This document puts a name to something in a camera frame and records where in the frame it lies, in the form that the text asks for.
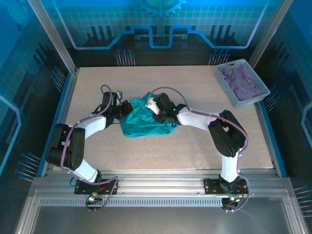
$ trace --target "metal bracket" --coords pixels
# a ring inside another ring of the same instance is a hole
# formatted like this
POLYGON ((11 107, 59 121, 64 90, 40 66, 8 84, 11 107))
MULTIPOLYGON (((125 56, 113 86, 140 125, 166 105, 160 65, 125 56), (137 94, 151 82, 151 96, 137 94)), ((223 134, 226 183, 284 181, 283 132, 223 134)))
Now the metal bracket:
MULTIPOLYGON (((219 179, 204 179, 204 189, 205 189, 205 195, 225 195, 224 190, 220 186, 219 179)), ((247 183, 244 179, 240 179, 236 184, 236 189, 231 191, 229 196, 231 195, 241 195, 242 190, 238 188, 238 185, 240 185, 244 190, 244 194, 248 194, 248 188, 247 183)))
MULTIPOLYGON (((109 183, 103 184, 103 185, 91 185, 84 183, 80 180, 77 180, 74 194, 76 195, 90 195, 93 192, 97 192, 98 195, 109 195, 111 192, 113 185, 115 183, 115 180, 112 180, 109 183)), ((118 182, 116 184, 116 187, 113 190, 113 195, 116 195, 118 191, 118 182)))

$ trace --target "speckled tabletop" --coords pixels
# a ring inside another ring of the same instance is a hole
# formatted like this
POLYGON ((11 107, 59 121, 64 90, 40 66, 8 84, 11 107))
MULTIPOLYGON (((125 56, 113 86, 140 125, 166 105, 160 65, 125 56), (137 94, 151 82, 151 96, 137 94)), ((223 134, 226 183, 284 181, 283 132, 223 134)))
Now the speckled tabletop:
MULTIPOLYGON (((80 69, 66 123, 88 116, 101 104, 100 86, 121 90, 124 99, 143 97, 159 86, 171 86, 197 110, 231 111, 250 136, 241 168, 271 168, 272 163, 253 105, 234 109, 214 78, 214 66, 83 67, 80 69)), ((163 90, 175 103, 173 91, 163 90)), ((86 139, 85 159, 100 170, 118 169, 220 169, 221 156, 209 133, 179 126, 170 135, 128 138, 119 125, 86 139)))

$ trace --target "purple cloth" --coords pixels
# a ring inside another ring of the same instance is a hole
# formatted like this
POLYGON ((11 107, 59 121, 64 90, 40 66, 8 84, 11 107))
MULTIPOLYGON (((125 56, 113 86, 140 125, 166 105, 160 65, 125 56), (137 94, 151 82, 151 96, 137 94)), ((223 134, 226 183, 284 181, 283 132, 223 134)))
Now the purple cloth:
POLYGON ((223 69, 222 74, 238 100, 242 101, 262 95, 261 90, 251 80, 252 76, 245 65, 234 68, 232 74, 223 69))

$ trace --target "crumpled fabric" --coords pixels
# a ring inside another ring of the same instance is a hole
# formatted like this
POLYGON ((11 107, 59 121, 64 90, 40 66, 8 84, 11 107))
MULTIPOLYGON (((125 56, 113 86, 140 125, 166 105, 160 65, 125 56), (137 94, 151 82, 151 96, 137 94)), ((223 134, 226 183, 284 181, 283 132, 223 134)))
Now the crumpled fabric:
POLYGON ((238 100, 242 101, 262 95, 261 90, 251 80, 252 76, 245 65, 234 68, 231 74, 223 69, 222 74, 238 100))
POLYGON ((166 135, 179 126, 177 124, 172 126, 168 121, 158 123, 153 119, 154 112, 145 106, 149 94, 148 92, 143 98, 130 101, 133 111, 120 122, 122 132, 126 137, 166 135))

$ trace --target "metal frame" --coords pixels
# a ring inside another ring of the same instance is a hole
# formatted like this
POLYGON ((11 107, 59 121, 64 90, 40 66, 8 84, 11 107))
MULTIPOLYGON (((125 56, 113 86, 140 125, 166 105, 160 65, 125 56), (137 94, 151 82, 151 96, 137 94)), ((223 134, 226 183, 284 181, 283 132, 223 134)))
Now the metal frame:
POLYGON ((66 121, 68 111, 69 111, 69 106, 70 106, 70 103, 72 101, 72 97, 74 94, 74 89, 75 89, 75 85, 77 82, 78 75, 79 75, 79 69, 76 69, 75 75, 70 77, 68 86, 66 88, 64 100, 62 102, 62 106, 61 106, 59 116, 57 119, 57 123, 65 123, 65 121, 66 121))
POLYGON ((277 31, 277 28, 281 24, 284 16, 286 15, 289 7, 291 6, 293 0, 282 0, 280 5, 278 6, 277 10, 275 11, 269 26, 266 28, 265 32, 263 33, 262 38, 260 39, 259 44, 255 48, 250 60, 249 64, 252 68, 255 68, 256 64, 258 63, 259 59, 261 58, 262 54, 264 53, 265 49, 267 48, 268 44, 270 43, 272 37, 277 31))
POLYGON ((59 56, 63 60, 65 66, 67 67, 68 71, 74 75, 76 72, 76 66, 70 57, 62 39, 60 38, 55 26, 53 25, 47 11, 45 10, 44 6, 42 5, 40 0, 28 0, 30 6, 34 10, 38 20, 42 24, 46 34, 50 38, 51 42, 53 43, 54 47, 56 48, 59 56))
MULTIPOLYGON (((217 178, 217 170, 120 170, 103 172, 103 178, 119 175, 117 195, 109 206, 119 207, 211 207, 220 206, 222 196, 205 195, 202 180, 217 178), (153 200, 165 201, 151 205, 153 200), (179 201, 191 201, 183 204, 179 201)), ((251 184, 250 196, 282 198, 288 222, 293 234, 308 234, 289 178, 278 178, 270 170, 259 174, 258 170, 243 171, 251 184)), ((25 203, 16 234, 29 234, 36 224, 40 206, 84 207, 86 195, 73 194, 70 176, 53 172, 44 178, 35 178, 25 203)))

